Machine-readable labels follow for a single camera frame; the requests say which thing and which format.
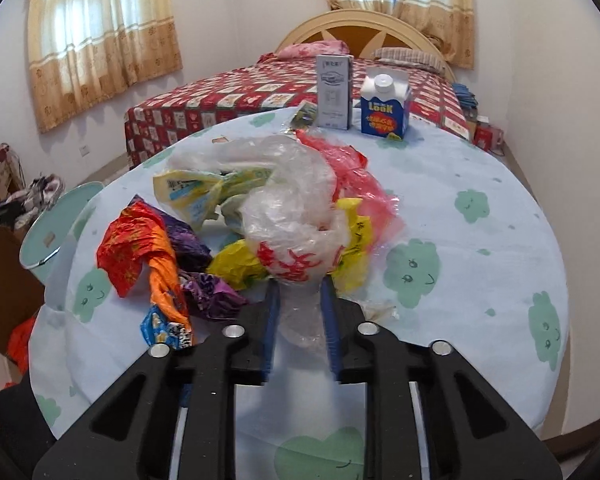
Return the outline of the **striped pillow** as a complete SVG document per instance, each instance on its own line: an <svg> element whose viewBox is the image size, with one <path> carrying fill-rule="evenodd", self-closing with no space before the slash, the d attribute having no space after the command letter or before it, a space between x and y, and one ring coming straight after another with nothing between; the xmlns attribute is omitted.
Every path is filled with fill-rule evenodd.
<svg viewBox="0 0 600 480"><path fill-rule="evenodd" d="M383 47L376 49L372 54L372 58L384 64L426 70L440 76L445 73L443 61L424 51L401 47Z"/></svg>

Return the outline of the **teal metal trash bin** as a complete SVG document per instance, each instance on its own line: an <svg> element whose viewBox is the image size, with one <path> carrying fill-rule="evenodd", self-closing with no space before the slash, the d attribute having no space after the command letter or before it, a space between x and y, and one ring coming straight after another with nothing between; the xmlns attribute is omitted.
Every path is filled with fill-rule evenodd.
<svg viewBox="0 0 600 480"><path fill-rule="evenodd" d="M52 208L32 223L21 243L19 262L43 285L52 270L53 258L76 218L103 188L102 182L83 183L62 194Z"/></svg>

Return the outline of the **left beige curtain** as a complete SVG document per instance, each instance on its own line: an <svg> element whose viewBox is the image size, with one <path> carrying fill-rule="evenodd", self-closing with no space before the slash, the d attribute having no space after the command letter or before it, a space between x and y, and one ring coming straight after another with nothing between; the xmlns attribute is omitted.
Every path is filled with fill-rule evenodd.
<svg viewBox="0 0 600 480"><path fill-rule="evenodd" d="M171 0L28 0L27 46L42 133L182 67Z"/></svg>

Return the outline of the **yellow plastic bag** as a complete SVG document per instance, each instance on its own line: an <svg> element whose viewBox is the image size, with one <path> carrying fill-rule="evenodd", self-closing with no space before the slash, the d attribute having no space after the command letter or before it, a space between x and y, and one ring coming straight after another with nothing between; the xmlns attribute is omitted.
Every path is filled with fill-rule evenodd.
<svg viewBox="0 0 600 480"><path fill-rule="evenodd" d="M282 222L275 226L250 223L241 240L222 248L207 272L236 290L265 278L309 285L330 274L344 290L360 287L370 265L373 228L358 213L359 198L340 198L328 208L326 226Z"/></svg>

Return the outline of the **clear plastic bag red print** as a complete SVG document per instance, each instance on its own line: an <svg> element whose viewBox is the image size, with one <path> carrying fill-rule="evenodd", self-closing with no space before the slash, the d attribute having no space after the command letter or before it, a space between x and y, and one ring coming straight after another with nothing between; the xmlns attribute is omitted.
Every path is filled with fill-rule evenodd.
<svg viewBox="0 0 600 480"><path fill-rule="evenodd" d="M251 167L271 169L271 177L260 188L216 207L215 213L224 216L227 226L242 237L250 223L275 226L295 221L326 226L336 174L318 151L289 136L274 134L213 144L200 151L181 150L166 162L166 170L229 172ZM314 351L325 345L318 305L321 281L303 286L279 281L283 298L280 332L292 344Z"/></svg>

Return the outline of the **blue white Look milk carton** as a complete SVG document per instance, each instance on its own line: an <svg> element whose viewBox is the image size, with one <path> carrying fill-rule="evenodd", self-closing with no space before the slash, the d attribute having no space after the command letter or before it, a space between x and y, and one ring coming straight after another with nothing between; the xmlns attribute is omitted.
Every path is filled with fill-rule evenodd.
<svg viewBox="0 0 600 480"><path fill-rule="evenodd" d="M360 90L361 131L403 140L410 123L412 89L405 70L370 67Z"/></svg>

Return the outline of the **brown wooden cabinet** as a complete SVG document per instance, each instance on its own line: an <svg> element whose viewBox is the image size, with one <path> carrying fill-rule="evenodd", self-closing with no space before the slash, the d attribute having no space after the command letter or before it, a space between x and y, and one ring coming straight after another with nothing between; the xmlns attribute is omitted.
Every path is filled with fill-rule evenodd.
<svg viewBox="0 0 600 480"><path fill-rule="evenodd" d="M0 226L0 353L7 353L9 337L43 304L44 287L19 262L20 238Z"/></svg>

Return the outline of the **grey tall carton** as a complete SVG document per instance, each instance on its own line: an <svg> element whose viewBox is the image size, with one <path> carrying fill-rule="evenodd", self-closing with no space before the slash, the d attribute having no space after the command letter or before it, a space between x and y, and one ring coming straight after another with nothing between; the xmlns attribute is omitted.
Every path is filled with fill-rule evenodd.
<svg viewBox="0 0 600 480"><path fill-rule="evenodd" d="M317 125L348 130L352 118L352 56L317 55Z"/></svg>

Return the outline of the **red box by bed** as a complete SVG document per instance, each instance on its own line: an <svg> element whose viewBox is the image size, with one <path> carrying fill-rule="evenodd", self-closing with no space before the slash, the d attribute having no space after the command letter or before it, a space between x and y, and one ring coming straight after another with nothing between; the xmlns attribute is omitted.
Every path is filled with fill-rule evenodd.
<svg viewBox="0 0 600 480"><path fill-rule="evenodd" d="M481 148L485 152L498 152L503 143L503 130L487 124L486 122L478 122L472 144L477 148Z"/></svg>

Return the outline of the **pink pillow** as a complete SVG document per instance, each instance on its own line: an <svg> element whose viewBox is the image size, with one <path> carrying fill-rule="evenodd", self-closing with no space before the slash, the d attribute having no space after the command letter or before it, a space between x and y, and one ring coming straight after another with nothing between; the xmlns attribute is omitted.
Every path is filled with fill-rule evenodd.
<svg viewBox="0 0 600 480"><path fill-rule="evenodd" d="M316 58L319 55L348 55L349 47L341 40L320 40L305 44L290 44L275 53L278 60L289 61L299 58Z"/></svg>

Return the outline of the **red patterned bed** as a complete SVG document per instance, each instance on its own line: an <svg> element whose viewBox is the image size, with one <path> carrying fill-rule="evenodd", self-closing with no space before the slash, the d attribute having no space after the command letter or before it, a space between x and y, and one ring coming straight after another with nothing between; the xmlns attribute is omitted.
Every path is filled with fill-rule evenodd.
<svg viewBox="0 0 600 480"><path fill-rule="evenodd" d="M315 102L315 66L313 58L283 61L267 55L257 64L184 84L132 106L124 115L130 167L220 122ZM412 88L411 114L467 138L469 128L452 84L431 70L405 71Z"/></svg>

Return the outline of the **folded blue clothes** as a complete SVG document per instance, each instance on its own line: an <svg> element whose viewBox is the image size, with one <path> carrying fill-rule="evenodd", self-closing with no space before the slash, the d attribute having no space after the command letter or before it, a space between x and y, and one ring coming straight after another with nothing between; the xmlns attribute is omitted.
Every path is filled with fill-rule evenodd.
<svg viewBox="0 0 600 480"><path fill-rule="evenodd" d="M461 108L464 108L464 110L476 110L478 108L477 98L467 86L460 82L453 82L452 89Z"/></svg>

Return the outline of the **purple foil wrapper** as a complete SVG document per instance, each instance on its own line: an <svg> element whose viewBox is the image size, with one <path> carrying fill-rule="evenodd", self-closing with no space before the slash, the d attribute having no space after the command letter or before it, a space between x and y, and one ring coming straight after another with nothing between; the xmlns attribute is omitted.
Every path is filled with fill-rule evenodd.
<svg viewBox="0 0 600 480"><path fill-rule="evenodd" d="M222 278L207 273L212 261L210 249L185 222L149 205L139 195L130 201L131 205L136 203L147 206L164 223L166 235L175 252L188 312L207 321L236 320L248 301Z"/></svg>

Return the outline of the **red orange foil wrapper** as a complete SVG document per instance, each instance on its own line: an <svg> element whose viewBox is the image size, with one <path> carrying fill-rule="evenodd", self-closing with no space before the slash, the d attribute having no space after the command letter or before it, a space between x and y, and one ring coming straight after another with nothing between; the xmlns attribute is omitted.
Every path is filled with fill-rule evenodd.
<svg viewBox="0 0 600 480"><path fill-rule="evenodd" d="M148 271L149 307L140 322L146 344L176 350L194 344L176 253L156 208L134 197L106 229L96 263L121 298L129 295L143 270Z"/></svg>

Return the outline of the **cream wooden headboard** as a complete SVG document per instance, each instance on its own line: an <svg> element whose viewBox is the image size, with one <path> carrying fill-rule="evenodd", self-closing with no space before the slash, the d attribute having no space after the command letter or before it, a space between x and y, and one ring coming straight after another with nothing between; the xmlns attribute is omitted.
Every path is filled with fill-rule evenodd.
<svg viewBox="0 0 600 480"><path fill-rule="evenodd" d="M425 35L387 14L365 10L337 10L314 16L293 29L275 52L291 44L306 44L317 40L342 40L352 55L368 60L375 50L383 47L404 47L426 52L442 62L447 81L456 81L451 66Z"/></svg>

